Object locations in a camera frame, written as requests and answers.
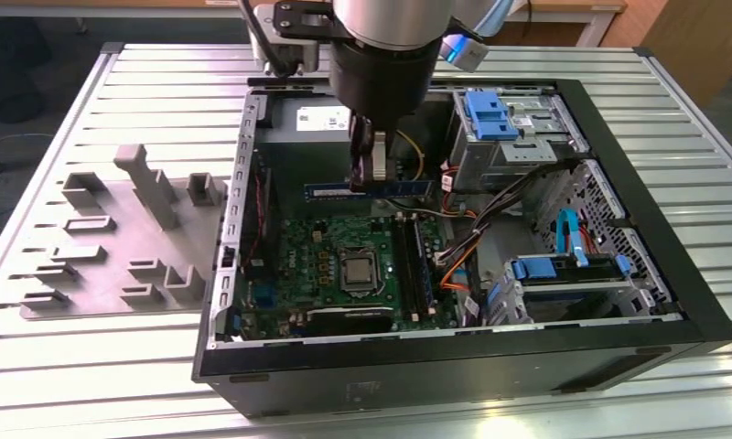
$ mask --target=metal case frame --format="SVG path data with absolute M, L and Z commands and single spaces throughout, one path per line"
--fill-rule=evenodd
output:
M 309 86 L 322 86 L 324 80 L 262 80 L 261 85 L 312 90 Z M 221 303 L 221 286 L 214 283 L 201 315 L 193 380 L 208 383 L 245 416 L 596 391 L 673 358 L 709 352 L 732 342 L 732 323 L 581 84 L 576 80 L 505 79 L 432 83 L 433 88 L 444 89 L 500 85 L 556 88 L 624 207 L 624 224 L 644 243 L 684 320 L 487 333 L 468 328 L 460 337 L 212 349 L 206 343 L 209 309 L 212 303 L 226 305 Z M 249 99 L 245 105 L 240 154 L 250 148 L 254 129 L 246 122 L 254 110 Z M 249 169 L 249 160 L 237 158 L 237 163 Z M 228 209 L 233 195 L 232 189 Z

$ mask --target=yellow cable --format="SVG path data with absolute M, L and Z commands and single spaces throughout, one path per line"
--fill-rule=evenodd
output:
M 424 174 L 424 162 L 425 162 L 424 151 L 423 149 L 420 149 L 420 146 L 417 146 L 415 141 L 409 139 L 409 136 L 401 130 L 395 130 L 395 131 L 401 136 L 401 138 L 407 140 L 407 143 L 412 145 L 412 148 L 415 148 L 415 152 L 417 153 L 417 159 L 420 160 L 420 165 L 417 166 L 417 174 L 415 174 L 415 178 L 412 179 L 412 180 L 416 180 Z

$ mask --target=motherboard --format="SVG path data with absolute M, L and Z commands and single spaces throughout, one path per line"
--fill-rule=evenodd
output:
M 433 218 L 286 219 L 280 227 L 280 272 L 250 285 L 248 338 L 455 327 L 453 298 L 429 267 L 443 246 Z M 421 275 L 407 276 L 419 265 Z

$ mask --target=label sticker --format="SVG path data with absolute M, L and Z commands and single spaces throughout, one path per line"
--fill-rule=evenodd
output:
M 464 301 L 464 306 L 468 309 L 468 312 L 472 313 L 473 316 L 480 315 L 480 306 L 477 305 L 477 302 L 472 300 L 472 298 L 468 296 L 467 300 Z
M 531 117 L 512 117 L 512 124 L 516 126 L 532 126 Z
M 452 176 L 441 176 L 441 190 L 452 192 Z
M 301 107 L 294 119 L 297 131 L 344 131 L 350 128 L 350 110 L 344 106 Z

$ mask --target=wooden cabinet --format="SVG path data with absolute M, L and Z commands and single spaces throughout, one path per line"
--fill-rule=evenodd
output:
M 648 48 L 696 105 L 732 76 L 732 0 L 627 0 L 601 47 Z

